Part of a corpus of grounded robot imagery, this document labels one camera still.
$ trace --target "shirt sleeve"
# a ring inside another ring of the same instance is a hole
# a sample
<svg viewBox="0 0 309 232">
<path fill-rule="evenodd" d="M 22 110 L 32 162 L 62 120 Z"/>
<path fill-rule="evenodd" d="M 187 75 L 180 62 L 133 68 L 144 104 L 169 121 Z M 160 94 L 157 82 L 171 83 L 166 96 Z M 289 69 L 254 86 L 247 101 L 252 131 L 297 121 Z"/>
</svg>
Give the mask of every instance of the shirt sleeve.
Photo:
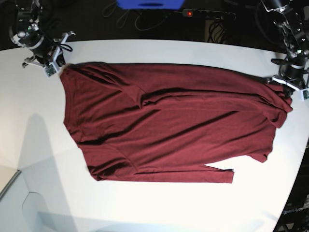
<svg viewBox="0 0 309 232">
<path fill-rule="evenodd" d="M 160 170 L 139 171 L 118 149 L 108 144 L 78 144 L 82 149 L 90 174 L 96 180 L 147 182 L 213 182 L 232 183 L 234 172 L 204 165 L 160 167 Z"/>
</svg>

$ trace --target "white table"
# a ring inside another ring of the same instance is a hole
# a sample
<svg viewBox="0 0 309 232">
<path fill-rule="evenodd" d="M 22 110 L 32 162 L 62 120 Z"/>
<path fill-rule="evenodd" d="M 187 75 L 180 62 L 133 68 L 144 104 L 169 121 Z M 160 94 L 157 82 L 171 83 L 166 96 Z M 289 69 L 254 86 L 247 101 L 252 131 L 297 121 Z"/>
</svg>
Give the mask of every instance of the white table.
<svg viewBox="0 0 309 232">
<path fill-rule="evenodd" d="M 178 63 L 262 77 L 278 72 L 275 53 L 210 43 L 113 40 L 70 43 L 67 63 Z M 22 69 L 26 49 L 0 52 L 0 162 L 23 171 L 47 205 L 50 227 L 64 232 L 271 232 L 288 199 L 309 137 L 309 102 L 294 100 L 265 163 L 237 157 L 232 184 L 95 181 L 63 125 L 65 95 L 57 75 Z"/>
</svg>

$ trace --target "wire bundle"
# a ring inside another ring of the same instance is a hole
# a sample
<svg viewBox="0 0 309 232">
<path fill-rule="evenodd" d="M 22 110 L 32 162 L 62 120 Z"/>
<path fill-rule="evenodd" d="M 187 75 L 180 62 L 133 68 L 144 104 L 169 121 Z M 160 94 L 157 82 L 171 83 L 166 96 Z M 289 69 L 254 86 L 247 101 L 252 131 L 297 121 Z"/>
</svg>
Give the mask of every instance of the wire bundle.
<svg viewBox="0 0 309 232">
<path fill-rule="evenodd" d="M 210 26 L 209 26 L 209 37 L 207 39 L 207 42 L 212 42 L 216 44 L 223 44 L 226 42 L 227 39 L 227 32 L 222 25 L 222 21 L 214 21 Z"/>
<path fill-rule="evenodd" d="M 53 45 L 56 47 L 59 47 L 62 50 L 68 51 L 68 52 L 72 52 L 73 48 L 65 43 L 59 43 L 59 42 L 55 42 L 50 36 L 49 34 L 46 33 L 47 30 L 50 30 L 53 27 L 56 27 L 56 25 L 59 23 L 58 19 L 53 19 L 51 20 L 48 24 L 41 24 L 39 25 L 39 32 L 45 36 L 45 38 Z"/>
<path fill-rule="evenodd" d="M 102 10 L 101 15 L 102 15 L 103 18 L 109 18 L 109 17 L 111 17 L 111 16 L 115 13 L 116 9 L 117 9 L 117 1 L 115 1 L 115 2 L 113 2 L 113 3 L 111 3 L 111 4 L 109 4 L 109 5 L 107 5 L 107 6 Z M 123 15 L 122 15 L 122 16 L 117 20 L 117 22 L 116 22 L 116 26 L 117 26 L 118 29 L 122 29 L 122 28 L 126 25 L 126 22 L 127 22 L 127 20 L 128 20 L 128 17 L 129 17 L 129 14 L 130 14 L 131 11 L 134 11 L 136 14 L 138 14 L 138 16 L 137 16 L 137 18 L 136 18 L 136 20 L 135 20 L 135 22 L 134 22 L 134 26 L 135 26 L 136 30 L 139 30 L 139 31 L 148 31 L 148 30 L 152 30 L 152 29 L 154 29 L 154 28 L 157 28 L 157 27 L 159 27 L 161 24 L 163 24 L 163 23 L 167 20 L 167 18 L 171 15 L 171 14 L 167 14 L 167 15 L 166 15 L 160 22 L 158 22 L 157 24 L 155 24 L 155 25 L 153 25 L 153 26 L 150 26 L 150 27 L 148 27 L 148 28 L 142 29 L 142 28 L 140 28 L 140 27 L 138 26 L 138 22 L 140 21 L 140 18 L 141 18 L 141 14 L 142 14 L 142 13 L 139 13 L 139 12 L 136 11 L 136 10 L 126 10 L 126 11 L 123 13 Z"/>
</svg>

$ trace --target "maroon t-shirt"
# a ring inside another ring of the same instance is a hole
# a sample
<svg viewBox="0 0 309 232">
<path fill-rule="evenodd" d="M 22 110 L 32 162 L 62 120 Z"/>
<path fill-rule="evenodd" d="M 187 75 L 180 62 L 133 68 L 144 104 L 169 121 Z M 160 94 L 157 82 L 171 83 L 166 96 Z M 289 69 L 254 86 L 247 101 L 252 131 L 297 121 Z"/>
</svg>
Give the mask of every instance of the maroon t-shirt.
<svg viewBox="0 0 309 232">
<path fill-rule="evenodd" d="M 70 65 L 64 124 L 96 180 L 231 183 L 205 164 L 264 162 L 292 110 L 282 86 L 195 65 Z"/>
</svg>

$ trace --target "red switch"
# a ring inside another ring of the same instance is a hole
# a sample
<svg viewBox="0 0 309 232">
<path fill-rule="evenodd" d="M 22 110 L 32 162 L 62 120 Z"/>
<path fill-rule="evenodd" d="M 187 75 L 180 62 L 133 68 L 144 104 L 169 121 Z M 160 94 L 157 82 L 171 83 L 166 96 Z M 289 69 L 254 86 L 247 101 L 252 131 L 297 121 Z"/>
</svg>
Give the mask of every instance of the red switch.
<svg viewBox="0 0 309 232">
<path fill-rule="evenodd" d="M 188 10 L 188 11 L 187 11 L 187 16 L 188 16 L 188 17 L 192 17 L 192 16 L 193 16 L 193 11 Z"/>
</svg>

